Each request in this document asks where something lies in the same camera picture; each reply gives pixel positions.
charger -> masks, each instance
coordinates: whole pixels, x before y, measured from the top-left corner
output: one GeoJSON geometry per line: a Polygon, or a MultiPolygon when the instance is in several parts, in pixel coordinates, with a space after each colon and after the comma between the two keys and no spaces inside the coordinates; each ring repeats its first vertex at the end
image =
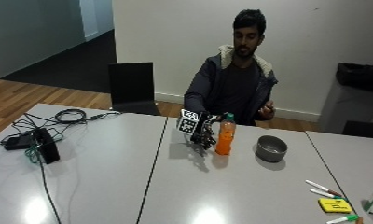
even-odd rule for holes
{"type": "Polygon", "coordinates": [[[46,163],[51,164],[58,161],[61,159],[61,154],[49,130],[46,128],[37,129],[33,137],[39,144],[39,152],[46,160],[46,163]]]}

orange juice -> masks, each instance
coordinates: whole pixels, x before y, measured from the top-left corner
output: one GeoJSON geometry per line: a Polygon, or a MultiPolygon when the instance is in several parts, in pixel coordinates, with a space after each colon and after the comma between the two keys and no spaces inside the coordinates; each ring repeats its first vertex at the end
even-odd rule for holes
{"type": "Polygon", "coordinates": [[[227,115],[227,119],[222,121],[219,141],[216,144],[215,152],[219,155],[230,155],[232,150],[232,141],[235,136],[236,123],[234,121],[234,114],[227,115]]]}

marker pen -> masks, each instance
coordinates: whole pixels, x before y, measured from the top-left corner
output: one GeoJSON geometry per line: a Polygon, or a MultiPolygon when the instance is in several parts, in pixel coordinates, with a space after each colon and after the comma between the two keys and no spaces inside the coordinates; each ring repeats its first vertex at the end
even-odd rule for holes
{"type": "Polygon", "coordinates": [[[311,192],[317,193],[317,194],[320,194],[320,195],[323,195],[323,196],[325,196],[328,198],[332,198],[332,199],[344,199],[348,202],[348,199],[345,199],[344,197],[340,197],[337,195],[325,193],[325,192],[323,192],[323,191],[320,191],[317,189],[311,189],[311,192]]]}
{"type": "Polygon", "coordinates": [[[340,223],[340,222],[344,222],[344,221],[355,221],[360,218],[359,215],[349,215],[347,217],[341,217],[341,218],[337,218],[332,221],[329,221],[327,224],[336,224],[336,223],[340,223]]]}
{"type": "Polygon", "coordinates": [[[335,190],[325,188],[323,185],[319,185],[317,183],[313,183],[311,180],[307,180],[308,184],[311,184],[313,187],[324,190],[325,192],[335,194],[340,197],[343,197],[343,195],[340,193],[337,193],[335,190]]]}

white table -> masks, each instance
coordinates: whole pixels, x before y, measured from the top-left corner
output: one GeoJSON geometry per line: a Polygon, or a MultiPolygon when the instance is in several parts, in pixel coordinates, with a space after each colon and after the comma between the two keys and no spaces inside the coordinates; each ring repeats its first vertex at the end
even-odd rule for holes
{"type": "Polygon", "coordinates": [[[308,136],[364,223],[373,223],[373,215],[364,211],[373,194],[373,138],[315,132],[308,136]]]}
{"type": "MultiPolygon", "coordinates": [[[[38,105],[50,118],[70,107],[38,105]]],[[[83,109],[87,115],[109,111],[83,109]]],[[[123,114],[66,130],[62,159],[45,165],[47,187],[63,223],[137,223],[166,117],[123,114]]],[[[0,140],[17,131],[9,127],[0,140]]],[[[0,223],[57,223],[41,167],[25,150],[0,147],[0,223]]]]}
{"type": "Polygon", "coordinates": [[[202,157],[168,119],[141,224],[327,223],[309,179],[341,191],[305,133],[238,126],[231,156],[210,149],[202,157]],[[262,135],[290,145],[268,163],[255,156],[262,135]]]}

bottle cap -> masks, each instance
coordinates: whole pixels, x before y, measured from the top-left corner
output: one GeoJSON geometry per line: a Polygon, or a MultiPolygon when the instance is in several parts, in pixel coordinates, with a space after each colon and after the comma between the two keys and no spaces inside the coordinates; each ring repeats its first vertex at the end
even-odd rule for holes
{"type": "Polygon", "coordinates": [[[360,216],[359,215],[349,215],[349,216],[347,216],[347,218],[348,218],[348,221],[355,221],[360,218],[360,216]]]}
{"type": "Polygon", "coordinates": [[[234,120],[234,113],[228,113],[228,114],[227,114],[227,119],[228,119],[228,120],[234,120]]]}

